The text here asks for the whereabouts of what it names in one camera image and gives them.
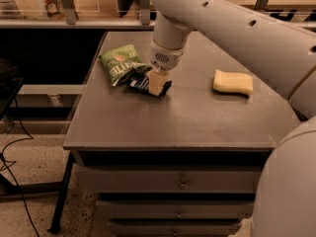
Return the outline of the white gripper with vent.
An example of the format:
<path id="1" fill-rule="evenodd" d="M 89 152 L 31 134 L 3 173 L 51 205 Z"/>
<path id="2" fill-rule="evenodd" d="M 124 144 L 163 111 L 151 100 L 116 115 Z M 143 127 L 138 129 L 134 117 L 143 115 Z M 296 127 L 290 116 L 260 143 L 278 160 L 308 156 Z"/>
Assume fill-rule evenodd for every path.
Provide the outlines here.
<path id="1" fill-rule="evenodd" d="M 155 67 L 159 68 L 153 68 L 147 73 L 150 94 L 160 95 L 164 84 L 168 80 L 169 74 L 167 71 L 174 69 L 179 64 L 183 53 L 184 46 L 178 41 L 152 40 L 149 60 Z"/>

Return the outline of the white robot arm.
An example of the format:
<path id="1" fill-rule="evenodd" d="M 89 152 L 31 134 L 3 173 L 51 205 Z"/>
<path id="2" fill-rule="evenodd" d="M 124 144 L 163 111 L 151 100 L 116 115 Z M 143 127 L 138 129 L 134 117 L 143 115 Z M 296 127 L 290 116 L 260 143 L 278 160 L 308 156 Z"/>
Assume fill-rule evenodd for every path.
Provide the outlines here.
<path id="1" fill-rule="evenodd" d="M 175 68 L 199 31 L 255 73 L 307 120 L 268 158 L 251 237 L 316 237 L 316 35 L 224 0 L 151 0 L 157 11 L 150 61 Z"/>

